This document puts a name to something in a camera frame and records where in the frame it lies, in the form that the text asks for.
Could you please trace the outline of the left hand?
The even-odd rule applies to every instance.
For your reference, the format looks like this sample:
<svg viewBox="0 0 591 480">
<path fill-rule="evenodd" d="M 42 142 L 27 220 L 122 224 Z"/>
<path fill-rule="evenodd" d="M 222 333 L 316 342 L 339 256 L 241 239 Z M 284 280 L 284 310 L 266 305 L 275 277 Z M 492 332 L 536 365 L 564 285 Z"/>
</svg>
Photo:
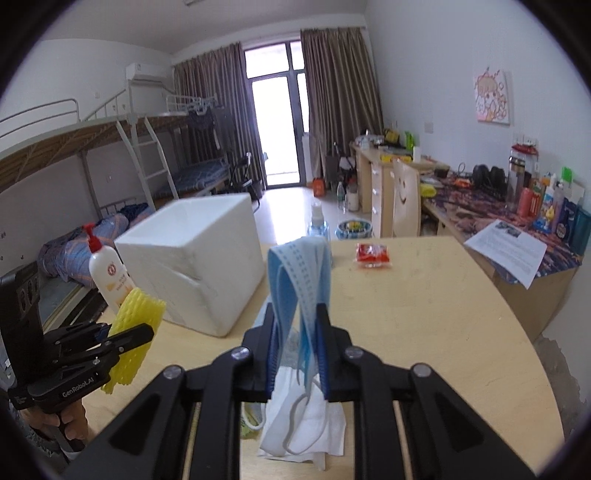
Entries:
<svg viewBox="0 0 591 480">
<path fill-rule="evenodd" d="M 86 441 L 89 438 L 86 410 L 81 400 L 68 405 L 60 414 L 48 414 L 39 407 L 31 407 L 20 411 L 24 421 L 33 429 L 50 434 L 50 428 L 65 428 L 64 436 L 69 440 Z"/>
</svg>

